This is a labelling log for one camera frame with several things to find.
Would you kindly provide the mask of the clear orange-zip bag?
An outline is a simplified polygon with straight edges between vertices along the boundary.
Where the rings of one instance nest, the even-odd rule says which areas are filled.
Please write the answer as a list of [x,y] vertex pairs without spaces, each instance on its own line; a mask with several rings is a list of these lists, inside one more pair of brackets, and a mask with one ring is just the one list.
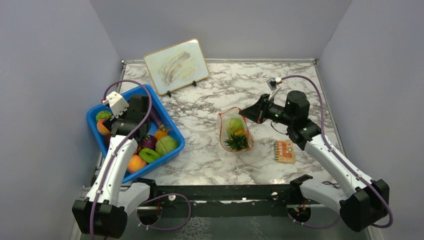
[[254,145],[247,119],[239,114],[240,111],[239,107],[233,106],[216,113],[218,141],[221,147],[230,153],[247,151]]

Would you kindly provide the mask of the toy pineapple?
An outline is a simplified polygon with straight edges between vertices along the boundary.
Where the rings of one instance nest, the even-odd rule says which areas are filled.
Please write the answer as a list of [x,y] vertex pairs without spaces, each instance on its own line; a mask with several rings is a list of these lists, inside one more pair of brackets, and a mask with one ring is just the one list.
[[225,140],[224,143],[233,152],[245,150],[249,147],[248,136],[244,129],[231,133],[229,139]]

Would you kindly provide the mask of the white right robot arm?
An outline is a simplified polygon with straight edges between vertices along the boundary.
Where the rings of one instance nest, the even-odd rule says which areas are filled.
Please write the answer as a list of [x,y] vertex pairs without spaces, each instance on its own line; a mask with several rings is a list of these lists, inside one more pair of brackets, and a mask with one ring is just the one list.
[[290,182],[288,196],[292,202],[319,202],[338,213],[355,232],[369,226],[390,227],[394,217],[389,207],[389,185],[382,179],[374,180],[342,155],[327,139],[324,128],[309,119],[309,109],[306,94],[294,90],[287,94],[284,106],[275,104],[270,94],[262,94],[239,114],[258,124],[271,120],[285,125],[289,139],[317,160],[339,185],[336,189],[304,175]]

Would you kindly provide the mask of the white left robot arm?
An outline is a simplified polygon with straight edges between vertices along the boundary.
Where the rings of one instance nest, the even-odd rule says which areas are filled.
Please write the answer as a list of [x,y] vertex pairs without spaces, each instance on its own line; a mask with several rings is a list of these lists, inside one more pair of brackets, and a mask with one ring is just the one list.
[[127,225],[128,216],[142,202],[152,205],[157,200],[157,191],[142,182],[133,183],[126,191],[121,185],[128,164],[138,142],[147,135],[150,125],[146,122],[152,108],[150,96],[136,95],[127,106],[115,105],[123,97],[116,94],[107,100],[113,113],[119,113],[112,122],[109,149],[99,174],[83,200],[76,200],[72,213],[83,234],[91,239],[97,236],[120,238]]

